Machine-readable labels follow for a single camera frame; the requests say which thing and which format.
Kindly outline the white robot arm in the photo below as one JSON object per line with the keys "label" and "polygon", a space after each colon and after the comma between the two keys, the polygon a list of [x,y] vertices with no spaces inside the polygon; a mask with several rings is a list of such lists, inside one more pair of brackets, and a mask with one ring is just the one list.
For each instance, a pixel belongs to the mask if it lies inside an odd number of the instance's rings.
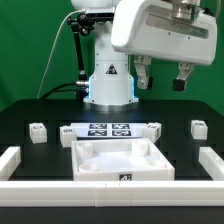
{"label": "white robot arm", "polygon": [[80,33],[95,33],[95,70],[87,80],[86,105],[121,110],[138,102],[134,89],[149,89],[151,60],[179,63],[173,89],[186,89],[194,66],[210,65],[217,18],[201,0],[71,0],[81,13]]}

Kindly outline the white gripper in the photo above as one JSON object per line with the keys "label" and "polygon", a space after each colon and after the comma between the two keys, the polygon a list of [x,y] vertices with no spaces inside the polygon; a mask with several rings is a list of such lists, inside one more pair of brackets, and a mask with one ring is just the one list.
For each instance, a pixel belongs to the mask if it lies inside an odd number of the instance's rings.
{"label": "white gripper", "polygon": [[173,5],[163,0],[122,0],[116,7],[111,43],[117,52],[136,55],[134,66],[140,89],[152,88],[150,57],[181,62],[172,83],[177,92],[186,89],[193,64],[210,65],[215,58],[215,18],[199,11],[196,20],[188,23],[174,19],[172,9]]}

